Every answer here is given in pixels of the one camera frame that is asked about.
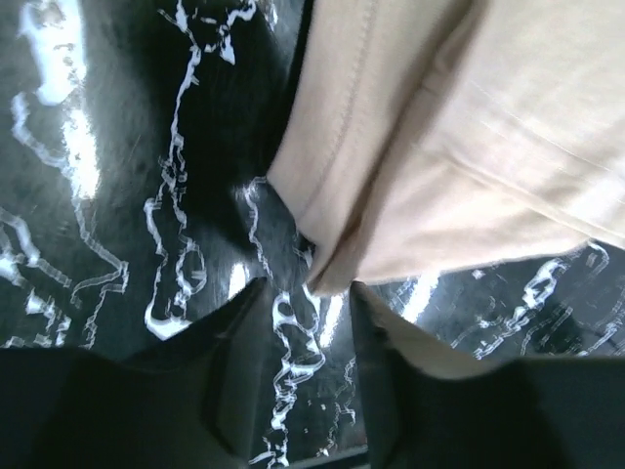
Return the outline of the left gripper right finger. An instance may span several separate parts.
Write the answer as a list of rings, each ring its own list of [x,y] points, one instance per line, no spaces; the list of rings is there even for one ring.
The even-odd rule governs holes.
[[[478,360],[360,282],[350,313],[372,467],[623,466],[621,359]]]

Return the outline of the tan polo shirt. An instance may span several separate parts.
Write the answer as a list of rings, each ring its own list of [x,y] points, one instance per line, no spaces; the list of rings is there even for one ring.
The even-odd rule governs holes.
[[[620,1],[317,1],[269,181],[335,294],[624,243]]]

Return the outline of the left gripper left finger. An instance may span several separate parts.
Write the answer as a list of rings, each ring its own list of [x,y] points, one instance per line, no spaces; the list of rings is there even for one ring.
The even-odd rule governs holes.
[[[267,283],[114,361],[82,348],[1,353],[5,468],[244,468],[267,329]]]

